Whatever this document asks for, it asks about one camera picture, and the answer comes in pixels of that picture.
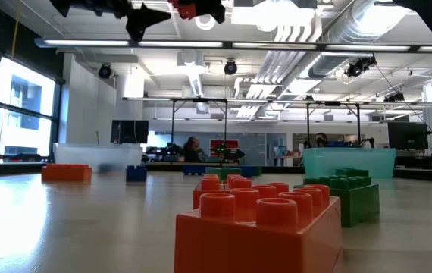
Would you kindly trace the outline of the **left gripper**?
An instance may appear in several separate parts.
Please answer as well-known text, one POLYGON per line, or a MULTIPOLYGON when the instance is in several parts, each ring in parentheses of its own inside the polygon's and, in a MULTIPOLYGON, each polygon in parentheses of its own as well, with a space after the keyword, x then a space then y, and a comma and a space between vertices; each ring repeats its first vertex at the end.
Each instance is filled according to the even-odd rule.
POLYGON ((127 0, 49 0, 53 7, 67 17, 70 9, 93 11, 101 17, 104 13, 116 18, 127 16, 126 31, 134 42, 140 42, 150 26, 171 18, 171 13, 148 8, 144 3, 134 9, 127 0))

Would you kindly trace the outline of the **black aluminium table frame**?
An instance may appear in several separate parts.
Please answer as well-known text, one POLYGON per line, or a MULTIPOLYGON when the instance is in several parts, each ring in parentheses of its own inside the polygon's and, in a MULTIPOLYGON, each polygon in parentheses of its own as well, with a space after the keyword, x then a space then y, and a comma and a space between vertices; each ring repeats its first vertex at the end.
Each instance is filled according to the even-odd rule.
MULTIPOLYGON (((8 162, 0 163, 0 175, 9 174, 34 174, 40 173, 42 169, 50 163, 44 162, 8 162)), ((183 172, 189 164, 145 164, 147 171, 166 171, 166 172, 183 172)), ((303 167, 262 167, 263 174, 304 174, 303 167)), ((407 180, 428 180, 432 181, 432 170, 419 170, 398 168, 393 171, 392 178, 402 178, 407 180)))

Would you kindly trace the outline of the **blue toy building block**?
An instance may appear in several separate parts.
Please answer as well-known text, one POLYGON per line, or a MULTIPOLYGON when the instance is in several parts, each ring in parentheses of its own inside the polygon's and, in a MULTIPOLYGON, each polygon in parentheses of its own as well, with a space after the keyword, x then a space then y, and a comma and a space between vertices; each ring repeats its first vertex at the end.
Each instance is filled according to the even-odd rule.
POLYGON ((126 182, 146 182, 147 169, 143 165, 128 165, 126 168, 126 182))
POLYGON ((262 167, 250 166, 250 165, 240 165, 241 175, 246 178, 258 177, 262 174, 262 167))
POLYGON ((205 174, 205 166, 204 165, 184 165, 183 174, 190 175, 190 176, 202 176, 203 174, 205 174))

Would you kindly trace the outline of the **teal translucent plastic bin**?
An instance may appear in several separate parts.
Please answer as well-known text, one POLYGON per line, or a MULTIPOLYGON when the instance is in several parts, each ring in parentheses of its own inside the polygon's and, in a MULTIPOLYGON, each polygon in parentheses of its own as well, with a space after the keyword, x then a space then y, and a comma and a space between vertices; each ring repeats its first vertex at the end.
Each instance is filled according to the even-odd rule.
POLYGON ((312 148, 305 149, 302 160, 305 174, 311 177, 334 175, 337 169, 367 170, 373 179, 392 179, 395 149, 312 148))

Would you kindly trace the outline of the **black computer monitor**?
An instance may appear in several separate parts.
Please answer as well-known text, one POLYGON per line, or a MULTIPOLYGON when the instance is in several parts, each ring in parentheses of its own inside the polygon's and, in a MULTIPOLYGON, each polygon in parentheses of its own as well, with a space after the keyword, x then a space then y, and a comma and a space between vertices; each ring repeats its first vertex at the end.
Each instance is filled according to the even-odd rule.
POLYGON ((394 149, 428 149, 427 125, 412 122, 387 124, 389 146, 394 149))
POLYGON ((144 120, 113 120, 111 123, 112 143, 147 143, 149 122, 144 120))

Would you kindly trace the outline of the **long overhead light bar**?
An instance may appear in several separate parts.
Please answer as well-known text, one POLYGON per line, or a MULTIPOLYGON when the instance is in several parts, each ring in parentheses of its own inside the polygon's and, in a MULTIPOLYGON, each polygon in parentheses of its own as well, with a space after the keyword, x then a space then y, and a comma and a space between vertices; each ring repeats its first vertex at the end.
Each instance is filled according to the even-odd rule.
POLYGON ((239 42, 186 40, 34 39, 40 48, 223 49, 302 52, 375 52, 432 54, 432 45, 333 44, 321 42, 239 42))

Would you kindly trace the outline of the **clear translucent plastic bin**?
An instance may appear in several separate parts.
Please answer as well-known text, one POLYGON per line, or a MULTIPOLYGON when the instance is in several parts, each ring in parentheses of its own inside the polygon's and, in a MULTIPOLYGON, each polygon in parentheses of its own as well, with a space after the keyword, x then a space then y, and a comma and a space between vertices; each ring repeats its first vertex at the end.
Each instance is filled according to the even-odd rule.
POLYGON ((55 143, 56 164, 88 165, 93 173, 122 171, 127 166, 141 164, 142 148, 125 144, 69 144, 55 143))

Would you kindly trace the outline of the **black background station frame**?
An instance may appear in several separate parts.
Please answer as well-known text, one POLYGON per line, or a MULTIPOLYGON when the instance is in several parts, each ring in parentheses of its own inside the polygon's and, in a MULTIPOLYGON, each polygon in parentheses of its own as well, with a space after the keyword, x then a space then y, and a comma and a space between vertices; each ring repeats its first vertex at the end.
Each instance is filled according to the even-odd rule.
POLYGON ((175 124, 175 114, 176 110, 176 102, 181 101, 185 102, 193 102, 193 103, 206 103, 209 104, 213 102, 216 106, 220 108, 220 110, 224 113, 224 143, 227 141, 227 113, 228 113, 228 100, 227 99, 217 99, 217 98, 205 98, 205 97, 194 97, 194 98, 169 98, 172 102, 171 109, 171 145, 174 145, 174 124, 175 124))
POLYGON ((346 106, 349 110, 351 109, 351 106, 353 105, 355 107, 356 112, 354 115, 357 118, 357 137, 358 137, 358 144, 361 142, 361 104, 359 102, 353 102, 353 101, 305 101, 305 109, 306 109, 306 129, 307 129, 307 144, 308 148, 311 146, 311 136, 310 136, 310 106, 311 105, 323 105, 328 107, 338 107, 338 106, 346 106))

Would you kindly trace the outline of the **background robot with green lights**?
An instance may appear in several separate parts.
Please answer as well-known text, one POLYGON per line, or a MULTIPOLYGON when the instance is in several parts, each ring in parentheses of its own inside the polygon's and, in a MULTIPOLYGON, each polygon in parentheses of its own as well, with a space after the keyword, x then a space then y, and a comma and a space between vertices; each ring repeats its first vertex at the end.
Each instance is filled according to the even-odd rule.
POLYGON ((221 163, 236 163, 241 164, 241 159, 245 157, 245 153, 238 148, 234 148, 227 142, 219 142, 210 145, 211 157, 219 158, 221 163))

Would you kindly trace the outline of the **black background robot arms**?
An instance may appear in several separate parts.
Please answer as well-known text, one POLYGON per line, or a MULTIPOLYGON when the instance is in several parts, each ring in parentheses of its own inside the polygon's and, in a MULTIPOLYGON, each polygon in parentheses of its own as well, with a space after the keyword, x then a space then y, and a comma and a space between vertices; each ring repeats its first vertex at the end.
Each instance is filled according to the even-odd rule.
POLYGON ((178 162, 182 157, 183 148, 173 143, 168 143, 156 152, 156 160, 160 162, 178 162))

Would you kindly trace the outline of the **red board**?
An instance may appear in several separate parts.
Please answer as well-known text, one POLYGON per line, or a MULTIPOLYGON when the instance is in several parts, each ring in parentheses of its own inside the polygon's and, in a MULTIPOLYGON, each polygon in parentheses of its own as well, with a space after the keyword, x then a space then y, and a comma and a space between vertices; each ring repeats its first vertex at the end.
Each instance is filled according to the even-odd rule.
POLYGON ((223 152, 226 149, 238 149, 239 140, 209 140, 209 148, 212 152, 223 152))

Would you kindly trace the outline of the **orange toy building block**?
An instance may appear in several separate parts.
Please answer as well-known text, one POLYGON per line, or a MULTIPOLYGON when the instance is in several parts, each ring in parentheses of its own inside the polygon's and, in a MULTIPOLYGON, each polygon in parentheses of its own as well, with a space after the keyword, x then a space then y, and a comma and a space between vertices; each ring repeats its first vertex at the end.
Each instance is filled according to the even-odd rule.
POLYGON ((229 193, 234 186, 235 180, 244 180, 243 188, 250 188, 252 180, 239 174, 229 174, 226 180, 219 180, 216 174, 204 175, 193 191, 193 209, 200 206, 200 196, 204 193, 229 193))
POLYGON ((88 165, 48 164, 42 168, 42 181, 90 182, 92 169, 88 165))
POLYGON ((337 273, 340 199, 326 187, 263 190, 197 187, 176 217, 174 273, 337 273))
POLYGON ((177 9, 183 20, 191 20, 197 16, 195 0, 167 0, 173 8, 177 9))

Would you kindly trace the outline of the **large window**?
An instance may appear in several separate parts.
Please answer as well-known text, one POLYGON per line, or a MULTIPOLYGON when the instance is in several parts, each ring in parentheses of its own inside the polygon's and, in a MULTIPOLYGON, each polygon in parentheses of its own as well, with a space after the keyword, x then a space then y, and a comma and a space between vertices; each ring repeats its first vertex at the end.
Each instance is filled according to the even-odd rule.
POLYGON ((0 61, 0 162, 50 155, 55 81, 7 58, 0 61))

